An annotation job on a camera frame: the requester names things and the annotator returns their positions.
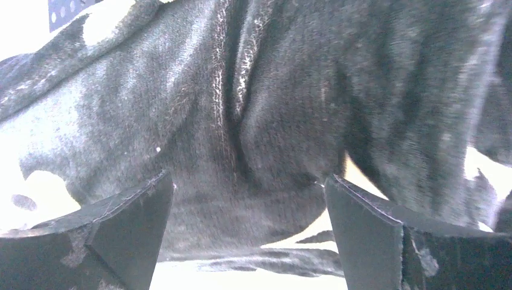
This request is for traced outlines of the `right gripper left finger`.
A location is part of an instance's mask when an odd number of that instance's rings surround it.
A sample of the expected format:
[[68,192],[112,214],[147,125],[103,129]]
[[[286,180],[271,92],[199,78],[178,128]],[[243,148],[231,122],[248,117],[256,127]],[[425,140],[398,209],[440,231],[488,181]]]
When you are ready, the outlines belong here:
[[1,236],[2,289],[149,289],[173,199],[161,172],[29,230]]

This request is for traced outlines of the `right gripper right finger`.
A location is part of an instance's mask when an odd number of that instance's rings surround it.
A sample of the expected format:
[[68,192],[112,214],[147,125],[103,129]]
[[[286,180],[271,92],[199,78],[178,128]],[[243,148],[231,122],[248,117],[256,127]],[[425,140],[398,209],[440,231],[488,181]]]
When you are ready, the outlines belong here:
[[348,289],[510,289],[511,236],[431,219],[331,176],[325,197]]

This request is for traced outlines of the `black floral pillowcase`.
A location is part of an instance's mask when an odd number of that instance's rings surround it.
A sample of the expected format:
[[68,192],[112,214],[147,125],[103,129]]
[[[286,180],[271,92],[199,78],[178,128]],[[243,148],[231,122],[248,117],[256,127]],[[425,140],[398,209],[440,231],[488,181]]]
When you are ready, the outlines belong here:
[[476,160],[511,164],[510,1],[102,1],[1,61],[1,141],[79,204],[163,170],[160,262],[343,276],[272,249],[347,161],[388,199],[511,231]]

